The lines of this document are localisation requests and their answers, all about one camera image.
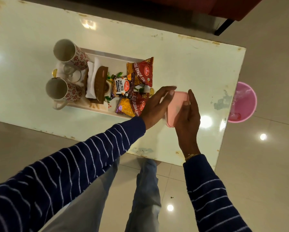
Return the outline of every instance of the beige floor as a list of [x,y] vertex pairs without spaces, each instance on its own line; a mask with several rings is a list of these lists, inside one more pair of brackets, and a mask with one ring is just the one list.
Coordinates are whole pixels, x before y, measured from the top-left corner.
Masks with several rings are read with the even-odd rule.
[[[227,125],[216,173],[253,231],[288,232],[289,0],[263,0],[219,37],[122,13],[100,9],[94,9],[94,13],[247,47],[239,80],[255,89],[258,107],[248,121]],[[261,134],[266,134],[265,140],[260,139]],[[0,182],[27,164],[73,143],[73,140],[0,123]],[[100,231],[124,230],[138,172],[135,157],[123,156]],[[162,198],[160,231],[195,231],[183,169],[163,163],[158,166],[158,178]],[[174,207],[172,212],[167,211],[169,204]]]

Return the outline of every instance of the white mug with red pattern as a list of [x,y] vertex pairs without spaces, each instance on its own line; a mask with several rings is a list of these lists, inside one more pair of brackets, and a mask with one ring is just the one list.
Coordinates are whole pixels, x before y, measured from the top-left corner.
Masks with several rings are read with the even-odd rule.
[[82,97],[82,88],[70,81],[56,77],[46,84],[47,95],[54,100],[53,108],[62,109],[69,101],[78,101]]
[[87,68],[87,62],[89,58],[87,54],[83,53],[79,47],[69,39],[59,40],[53,48],[55,57],[77,70],[83,70]]

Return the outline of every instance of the pink trash bin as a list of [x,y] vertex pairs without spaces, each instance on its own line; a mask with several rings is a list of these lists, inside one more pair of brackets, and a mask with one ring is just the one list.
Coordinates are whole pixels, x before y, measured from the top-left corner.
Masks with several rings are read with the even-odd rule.
[[249,119],[255,112],[256,105],[256,94],[251,86],[238,82],[228,121],[240,123]]

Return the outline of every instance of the navy blue striped sleeve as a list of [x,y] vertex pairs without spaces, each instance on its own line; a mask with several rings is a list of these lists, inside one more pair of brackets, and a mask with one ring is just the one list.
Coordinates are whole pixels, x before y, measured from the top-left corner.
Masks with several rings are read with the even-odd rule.
[[183,167],[199,232],[251,232],[204,155],[192,157]]
[[140,117],[63,148],[0,184],[0,231],[38,231],[144,135]]

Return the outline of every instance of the bracelet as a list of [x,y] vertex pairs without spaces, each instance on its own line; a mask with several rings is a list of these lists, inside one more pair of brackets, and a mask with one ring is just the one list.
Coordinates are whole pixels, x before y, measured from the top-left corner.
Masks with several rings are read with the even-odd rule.
[[187,161],[187,160],[189,160],[189,159],[191,159],[192,157],[197,156],[197,155],[199,155],[199,154],[189,154],[189,155],[185,158],[185,161]]

